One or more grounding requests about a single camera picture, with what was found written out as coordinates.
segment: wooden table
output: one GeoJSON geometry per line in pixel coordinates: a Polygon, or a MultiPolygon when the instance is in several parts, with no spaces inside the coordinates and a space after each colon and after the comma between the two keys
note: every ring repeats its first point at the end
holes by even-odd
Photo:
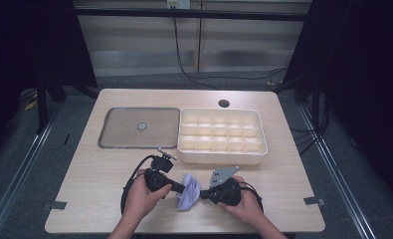
{"type": "MultiPolygon", "coordinates": [[[[156,149],[103,149],[98,137],[111,108],[212,108],[228,100],[229,109],[259,112],[269,151],[258,165],[240,165],[237,173],[263,197],[265,214],[283,232],[316,232],[324,229],[317,204],[305,205],[312,197],[310,183],[278,97],[269,92],[189,90],[103,90],[82,135],[57,201],[64,210],[53,209],[45,228],[50,233],[111,232],[120,218],[122,188],[138,163],[156,149]]],[[[176,154],[177,149],[168,149],[176,154]]],[[[149,166],[149,161],[142,168],[149,166]]],[[[221,166],[173,161],[167,176],[181,182],[186,172],[207,189],[212,171],[221,166]]],[[[191,210],[177,211],[175,192],[156,205],[137,233],[252,233],[254,229],[209,200],[198,200],[191,210]]]]}

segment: cloth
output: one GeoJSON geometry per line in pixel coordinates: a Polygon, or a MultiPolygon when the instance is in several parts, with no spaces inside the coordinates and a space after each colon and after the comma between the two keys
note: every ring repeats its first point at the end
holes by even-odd
{"type": "Polygon", "coordinates": [[[177,193],[176,195],[178,199],[177,208],[180,211],[188,210],[200,195],[200,184],[193,178],[191,173],[184,175],[183,185],[185,186],[183,193],[177,193]]]}

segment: white plastic organizer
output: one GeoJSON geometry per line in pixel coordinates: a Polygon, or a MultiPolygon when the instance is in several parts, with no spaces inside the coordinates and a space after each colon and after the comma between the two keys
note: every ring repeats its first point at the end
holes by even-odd
{"type": "Polygon", "coordinates": [[[186,163],[258,164],[268,151],[258,112],[183,109],[177,144],[186,163]]]}

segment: electrical outlet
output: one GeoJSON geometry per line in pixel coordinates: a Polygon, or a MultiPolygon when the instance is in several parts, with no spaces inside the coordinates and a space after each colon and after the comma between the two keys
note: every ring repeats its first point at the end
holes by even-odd
{"type": "Polygon", "coordinates": [[[190,10],[190,0],[178,0],[178,9],[190,10]]]}
{"type": "Polygon", "coordinates": [[[167,9],[178,9],[178,0],[167,0],[167,9]]]}

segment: human hand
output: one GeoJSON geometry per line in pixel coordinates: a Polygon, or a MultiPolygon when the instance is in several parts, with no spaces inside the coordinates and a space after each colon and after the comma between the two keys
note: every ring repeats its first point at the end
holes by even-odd
{"type": "Polygon", "coordinates": [[[138,176],[134,179],[127,193],[123,212],[123,215],[133,216],[140,220],[152,211],[156,203],[165,197],[172,188],[172,185],[168,184],[157,191],[150,191],[146,186],[144,171],[144,169],[137,171],[136,175],[138,176]]]}
{"type": "Polygon", "coordinates": [[[137,171],[137,177],[127,193],[124,211],[118,224],[115,226],[109,239],[128,239],[133,235],[140,221],[155,207],[156,203],[165,197],[171,190],[172,185],[168,184],[157,191],[150,191],[144,180],[144,170],[137,171]]]}
{"type": "MultiPolygon", "coordinates": [[[[233,178],[236,179],[239,184],[245,182],[241,176],[234,175],[233,178]]],[[[225,211],[228,211],[239,218],[241,221],[252,225],[254,221],[264,216],[264,212],[259,206],[257,198],[252,191],[241,190],[241,194],[242,199],[236,206],[230,206],[222,202],[218,203],[218,205],[220,205],[220,207],[222,207],[225,211]]]]}
{"type": "MultiPolygon", "coordinates": [[[[245,180],[241,176],[233,176],[239,184],[245,180]]],[[[235,215],[241,221],[254,227],[264,239],[287,238],[264,214],[255,194],[250,190],[241,190],[242,199],[237,206],[218,203],[224,210],[235,215]]]]}

